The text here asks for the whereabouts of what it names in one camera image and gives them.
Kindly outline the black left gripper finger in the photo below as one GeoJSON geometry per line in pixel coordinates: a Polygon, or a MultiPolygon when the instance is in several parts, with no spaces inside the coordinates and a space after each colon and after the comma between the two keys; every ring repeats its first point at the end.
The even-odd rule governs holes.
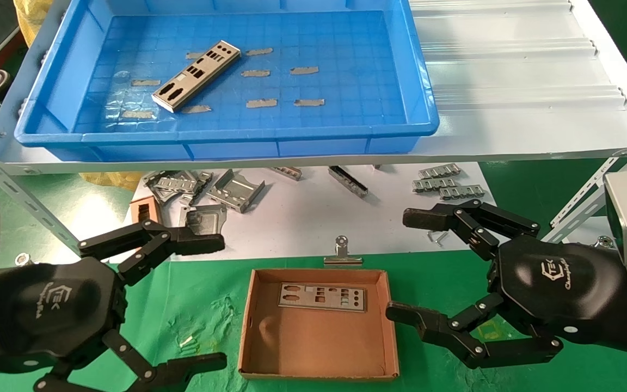
{"type": "Polygon", "coordinates": [[[133,250],[134,254],[118,266],[117,274],[125,285],[135,285],[172,255],[207,255],[224,248],[221,234],[195,234],[186,226],[167,228],[152,220],[122,226],[78,243],[80,256],[97,260],[133,250]]]}
{"type": "MultiPolygon", "coordinates": [[[[227,356],[217,352],[171,359],[152,366],[116,329],[105,333],[102,342],[137,375],[137,379],[127,391],[185,391],[195,375],[222,370],[227,365],[227,356]]],[[[35,382],[33,390],[97,391],[85,385],[69,382],[67,378],[71,373],[71,365],[57,363],[50,372],[35,382]]]]}

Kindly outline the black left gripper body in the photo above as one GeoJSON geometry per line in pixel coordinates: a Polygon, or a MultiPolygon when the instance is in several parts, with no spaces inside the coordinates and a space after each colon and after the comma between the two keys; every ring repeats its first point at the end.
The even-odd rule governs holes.
{"type": "Polygon", "coordinates": [[[93,258],[0,268],[0,373],[89,365],[106,352],[103,335],[119,330],[126,308],[119,276],[93,258]]]}

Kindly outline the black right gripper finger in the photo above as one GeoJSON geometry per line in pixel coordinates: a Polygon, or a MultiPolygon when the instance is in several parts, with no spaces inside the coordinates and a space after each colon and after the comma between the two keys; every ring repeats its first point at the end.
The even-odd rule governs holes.
{"type": "Polygon", "coordinates": [[[490,293],[454,317],[436,310],[391,301],[386,306],[388,320],[415,327],[420,340],[443,347],[467,368],[501,368],[548,363],[563,349],[552,333],[528,325],[525,338],[481,342],[473,330],[507,309],[500,293],[490,293]]]}
{"type": "Polygon", "coordinates": [[[540,225],[525,217],[479,199],[462,204],[438,203],[430,210],[408,208],[403,225],[429,231],[452,231],[483,260],[493,260],[499,241],[492,232],[513,239],[521,235],[536,237],[540,225]]]}

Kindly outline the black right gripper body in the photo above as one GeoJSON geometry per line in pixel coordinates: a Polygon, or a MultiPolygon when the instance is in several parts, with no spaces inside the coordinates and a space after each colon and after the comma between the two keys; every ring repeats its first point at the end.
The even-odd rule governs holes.
{"type": "Polygon", "coordinates": [[[491,278],[520,332],[627,352],[627,270],[614,250],[522,235],[498,247],[491,278]]]}

